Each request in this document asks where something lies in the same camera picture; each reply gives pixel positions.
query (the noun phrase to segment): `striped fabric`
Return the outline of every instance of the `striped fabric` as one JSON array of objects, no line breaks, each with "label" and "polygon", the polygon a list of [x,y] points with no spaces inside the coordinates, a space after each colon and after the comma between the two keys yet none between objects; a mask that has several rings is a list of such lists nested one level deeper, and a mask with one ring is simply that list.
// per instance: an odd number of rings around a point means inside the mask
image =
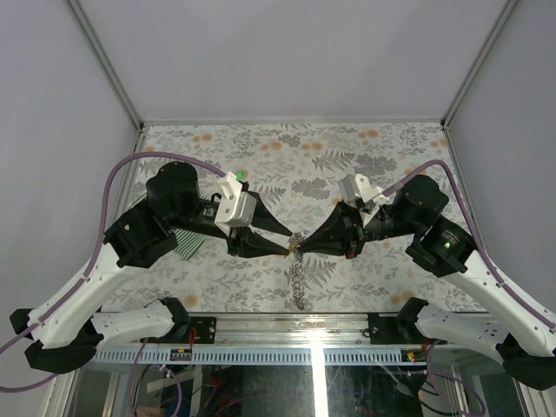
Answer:
[{"label": "striped fabric", "polygon": [[[130,205],[130,207],[135,206],[138,202],[145,198],[146,195],[142,195],[139,200]],[[188,230],[183,230],[180,228],[174,229],[175,238],[177,239],[176,253],[183,259],[188,260],[193,257],[193,255],[199,250],[201,245],[205,242],[205,236],[198,233],[189,232]]]}]

